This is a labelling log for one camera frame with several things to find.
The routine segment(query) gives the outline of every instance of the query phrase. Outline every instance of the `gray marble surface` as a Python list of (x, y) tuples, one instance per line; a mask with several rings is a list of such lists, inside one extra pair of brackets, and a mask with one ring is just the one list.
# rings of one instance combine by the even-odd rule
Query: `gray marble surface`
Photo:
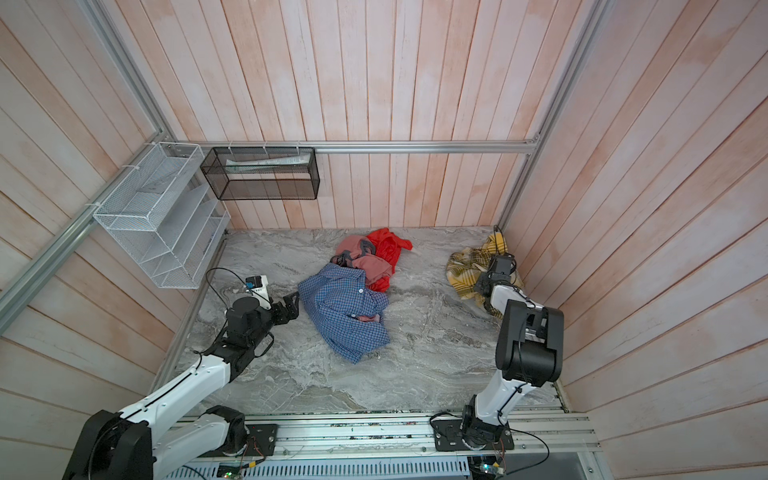
[[(220, 266), (242, 277), (266, 275), (280, 298), (320, 271), (336, 245), (370, 230), (255, 230), (230, 235)], [(274, 347), (234, 382), (206, 398), (191, 415), (226, 405), (246, 414), (356, 410), (460, 409), (485, 388), (494, 371), (499, 320), (473, 301), (461, 301), (445, 278), (451, 253), (478, 247), (486, 227), (392, 229), (413, 242), (403, 250), (391, 287), (384, 325), (391, 343), (353, 365), (333, 352), (301, 306), (299, 318), (273, 328)], [(218, 270), (214, 286), (234, 301), (240, 282)], [(224, 321), (224, 305), (208, 292), (177, 371), (197, 361)], [(524, 404), (559, 405), (552, 385)]]

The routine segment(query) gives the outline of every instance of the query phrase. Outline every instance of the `metal profile bar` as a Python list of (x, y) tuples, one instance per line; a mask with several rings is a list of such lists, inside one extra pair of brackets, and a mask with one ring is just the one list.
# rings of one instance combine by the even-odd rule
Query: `metal profile bar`
[[(155, 138), (159, 136), (164, 136), (164, 133), (160, 132)], [(152, 147), (152, 144), (145, 145), (144, 148), (134, 155), (130, 164), (138, 163)], [(130, 170), (130, 168), (122, 168), (115, 174), (112, 180), (104, 185), (101, 191), (91, 199), (91, 202), (85, 204), (69, 224), (35, 258), (30, 260), (26, 268), (11, 280), (8, 284), (9, 287), (0, 296), (0, 335), (24, 311), (24, 308), (35, 298), (35, 295), (56, 274), (59, 267), (83, 243), (83, 240), (91, 234), (91, 231), (97, 225), (94, 219), (94, 212), (128, 175)]]
[(523, 189), (528, 183), (528, 180), (531, 177), (531, 172), (536, 166), (538, 158), (541, 156), (541, 152), (544, 150), (544, 146), (549, 140), (552, 129), (560, 118), (565, 102), (568, 101), (571, 96), (571, 92), (576, 85), (576, 80), (578, 80), (581, 72), (584, 70), (584, 66), (587, 63), (587, 56), (593, 48), (600, 27), (607, 18), (608, 12), (611, 10), (613, 4), (614, 0), (597, 0), (594, 5), (592, 5), (592, 10), (590, 11), (587, 23), (584, 25), (584, 29), (581, 32), (581, 36), (576, 44), (576, 49), (571, 56), (571, 60), (568, 62), (568, 68), (558, 86), (552, 105), (550, 105), (549, 110), (547, 110), (547, 115), (541, 126), (541, 130), (536, 136), (536, 148), (531, 152), (531, 155), (528, 155), (525, 159), (525, 164), (523, 164), (520, 175), (515, 182), (515, 187), (512, 189), (504, 206), (504, 210), (502, 211), (501, 221), (499, 222), (502, 231), (505, 231), (508, 227), (512, 211), (520, 201)]
[(233, 141), (198, 142), (212, 147), (311, 147), (318, 154), (530, 154), (534, 141)]
[[(437, 452), (434, 432), (429, 425), (432, 412), (340, 413), (309, 415), (248, 416), (246, 424), (276, 423), (278, 428), (273, 459), (441, 457), (456, 453)], [(176, 428), (187, 425), (185, 418)], [(564, 413), (561, 409), (540, 410), (510, 416), (513, 428), (533, 432), (544, 439), (552, 452), (600, 451), (597, 436), (586, 415)], [(524, 434), (513, 433), (516, 445), (526, 445), (509, 453), (543, 452), (545, 447)], [(490, 452), (474, 452), (481, 455)], [(206, 460), (226, 458), (206, 458)]]
[(165, 134), (162, 140), (175, 141), (176, 137), (170, 131), (163, 112), (154, 100), (136, 65), (131, 60), (131, 56), (125, 51), (122, 38), (120, 38), (118, 30), (101, 4), (101, 0), (78, 0), (78, 4), (85, 13), (85, 17), (91, 23), (91, 26), (101, 37), (102, 45), (114, 60), (118, 70), (123, 74), (128, 86), (136, 94), (139, 102), (142, 103), (147, 116), (157, 129), (157, 132)]
[[(130, 55), (125, 51), (114, 26), (106, 15), (100, 0), (78, 0), (81, 10), (101, 38), (103, 46), (114, 59), (131, 90), (147, 112), (157, 133), (129, 160), (136, 164), (154, 143), (174, 139), (159, 107), (154, 101)], [(67, 261), (85, 238), (96, 227), (94, 212), (128, 174), (122, 168), (101, 190), (78, 211), (67, 226), (48, 243), (9, 284), (0, 296), (0, 335), (40, 292), (56, 271)]]

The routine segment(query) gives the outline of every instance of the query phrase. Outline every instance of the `pink wooden wall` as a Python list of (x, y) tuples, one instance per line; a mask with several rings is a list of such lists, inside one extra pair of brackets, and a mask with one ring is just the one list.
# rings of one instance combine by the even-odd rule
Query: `pink wooden wall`
[(616, 478), (768, 478), (766, 25), (617, 2), (511, 218)]
[[(0, 2), (0, 289), (153, 135), (77, 2)], [(188, 297), (96, 229), (0, 339), (0, 478), (61, 478), (90, 415), (147, 394)]]
[[(174, 133), (226, 142), (532, 137), (593, 0), (104, 3)], [(489, 225), (521, 161), (320, 155), (318, 200), (227, 206), (236, 228)]]

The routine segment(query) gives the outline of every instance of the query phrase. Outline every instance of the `white wire mesh shelf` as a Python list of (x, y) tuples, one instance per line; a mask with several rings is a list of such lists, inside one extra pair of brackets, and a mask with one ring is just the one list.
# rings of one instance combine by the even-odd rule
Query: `white wire mesh shelf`
[(99, 207), (96, 221), (108, 230), (157, 230), (201, 163), (199, 145), (155, 145)]
[(192, 144), (158, 144), (94, 214), (155, 285), (195, 289), (230, 216), (190, 180), (203, 154)]

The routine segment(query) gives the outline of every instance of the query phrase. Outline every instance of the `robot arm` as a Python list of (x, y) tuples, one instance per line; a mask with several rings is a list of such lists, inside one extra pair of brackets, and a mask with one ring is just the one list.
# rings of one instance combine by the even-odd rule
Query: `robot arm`
[[(247, 442), (245, 416), (215, 406), (197, 421), (168, 432), (171, 426), (211, 393), (232, 382), (250, 362), (274, 344), (273, 326), (299, 315), (298, 293), (282, 303), (267, 301), (266, 278), (257, 280), (252, 296), (227, 309), (227, 322), (200, 360), (157, 391), (120, 412), (102, 410), (85, 423), (64, 480), (151, 480), (163, 478), (192, 458), (221, 449), (239, 455)], [(272, 338), (256, 355), (262, 340)]]
[[(485, 298), (488, 311), (503, 312), (502, 327), (496, 343), (496, 371), (491, 382), (464, 408), (461, 441), (437, 442), (444, 451), (491, 449), (505, 430), (509, 413), (524, 396), (554, 382), (563, 365), (563, 313), (528, 298), (510, 283), (515, 258), (508, 254), (494, 256), (488, 271), (475, 284), (475, 291)], [(526, 339), (526, 333), (534, 339)], [(450, 424), (443, 419), (450, 432)]]

